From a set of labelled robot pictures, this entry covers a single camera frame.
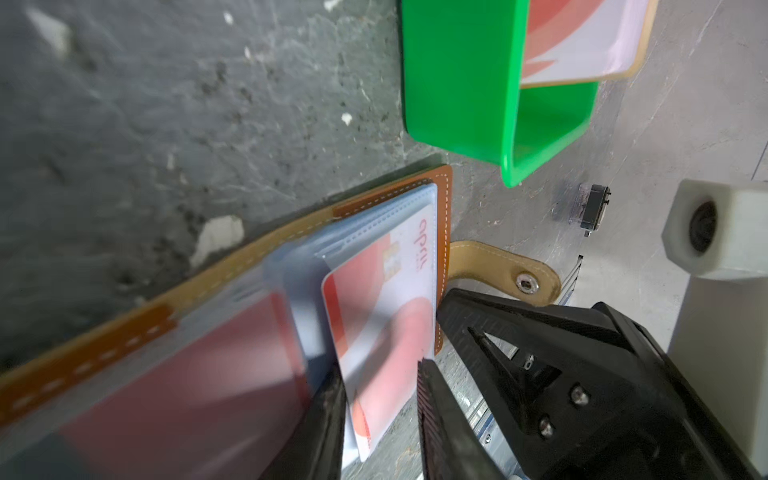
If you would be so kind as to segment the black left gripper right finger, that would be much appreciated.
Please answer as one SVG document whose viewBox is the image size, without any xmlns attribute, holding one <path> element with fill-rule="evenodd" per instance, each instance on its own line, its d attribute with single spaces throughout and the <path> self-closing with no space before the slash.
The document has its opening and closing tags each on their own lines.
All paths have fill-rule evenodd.
<svg viewBox="0 0 768 480">
<path fill-rule="evenodd" d="M 416 393 L 425 479 L 504 477 L 480 445 L 434 361 L 418 362 Z"/>
</svg>

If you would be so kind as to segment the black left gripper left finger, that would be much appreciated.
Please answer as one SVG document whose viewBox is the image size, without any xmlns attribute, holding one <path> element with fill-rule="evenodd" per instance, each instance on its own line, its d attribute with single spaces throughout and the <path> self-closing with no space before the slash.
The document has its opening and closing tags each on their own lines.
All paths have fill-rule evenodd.
<svg viewBox="0 0 768 480">
<path fill-rule="evenodd" d="M 347 400 L 337 365 L 261 479 L 340 479 Z"/>
</svg>

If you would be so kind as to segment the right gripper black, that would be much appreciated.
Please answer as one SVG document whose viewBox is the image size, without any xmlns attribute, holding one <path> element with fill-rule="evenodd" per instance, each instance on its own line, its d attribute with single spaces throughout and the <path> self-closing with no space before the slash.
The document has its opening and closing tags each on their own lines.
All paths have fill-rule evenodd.
<svg viewBox="0 0 768 480">
<path fill-rule="evenodd" d="M 613 307 L 451 290 L 437 320 L 527 474 L 758 479 L 650 333 Z"/>
</svg>

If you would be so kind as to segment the brown leather card holder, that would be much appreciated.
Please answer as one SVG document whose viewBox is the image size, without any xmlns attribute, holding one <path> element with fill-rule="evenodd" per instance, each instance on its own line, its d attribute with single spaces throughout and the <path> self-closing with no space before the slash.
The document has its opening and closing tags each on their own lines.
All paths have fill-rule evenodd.
<svg viewBox="0 0 768 480">
<path fill-rule="evenodd" d="M 547 264 L 480 242 L 451 240 L 451 188 L 452 170 L 441 165 L 321 208 L 146 305 L 5 374 L 2 477 L 104 479 L 67 443 L 64 428 L 270 293 L 283 296 L 306 361 L 311 393 L 306 412 L 331 368 L 340 370 L 322 281 L 406 214 L 427 204 L 435 208 L 436 308 L 434 351 L 424 359 L 433 359 L 441 349 L 436 310 L 452 280 L 476 280 L 535 306 L 554 303 L 561 281 Z M 346 400 L 342 471 L 360 460 L 347 395 Z"/>
</svg>

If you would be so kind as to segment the pink red credit card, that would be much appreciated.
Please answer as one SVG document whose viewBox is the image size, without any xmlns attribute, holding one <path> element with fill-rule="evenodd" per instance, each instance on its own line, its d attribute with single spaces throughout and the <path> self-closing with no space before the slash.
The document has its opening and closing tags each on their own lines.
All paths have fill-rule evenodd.
<svg viewBox="0 0 768 480">
<path fill-rule="evenodd" d="M 278 293 L 67 425 L 104 479 L 256 479 L 310 402 L 306 361 Z"/>
<path fill-rule="evenodd" d="M 433 355 L 435 240 L 435 208 L 427 204 L 321 283 L 361 461 L 413 395 L 418 363 Z"/>
</svg>

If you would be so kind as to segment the green plastic card bin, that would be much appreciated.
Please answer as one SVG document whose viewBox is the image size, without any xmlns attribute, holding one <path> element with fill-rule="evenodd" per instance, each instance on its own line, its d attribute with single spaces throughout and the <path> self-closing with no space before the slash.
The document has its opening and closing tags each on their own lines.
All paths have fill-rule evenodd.
<svg viewBox="0 0 768 480">
<path fill-rule="evenodd" d="M 525 88 L 527 1 L 401 4 L 405 126 L 514 188 L 588 129 L 596 82 Z"/>
</svg>

